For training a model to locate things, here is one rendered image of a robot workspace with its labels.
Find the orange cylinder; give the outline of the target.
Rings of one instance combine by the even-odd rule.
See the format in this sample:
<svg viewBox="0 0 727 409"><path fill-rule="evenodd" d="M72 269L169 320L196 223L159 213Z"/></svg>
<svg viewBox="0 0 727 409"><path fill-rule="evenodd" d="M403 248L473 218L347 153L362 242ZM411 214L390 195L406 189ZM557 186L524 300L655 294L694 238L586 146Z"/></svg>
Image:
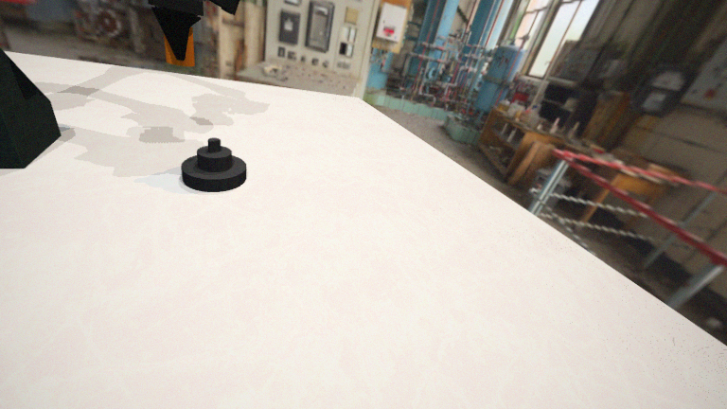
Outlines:
<svg viewBox="0 0 727 409"><path fill-rule="evenodd" d="M187 47L186 47L186 58L184 61L177 60L175 55L173 54L168 39L164 33L165 37L165 46L166 46L166 62L176 64L176 65L182 65L182 66L195 66L195 58L194 58L194 43L193 43L193 29L190 27L189 33L188 33L188 40L187 40Z"/></svg>

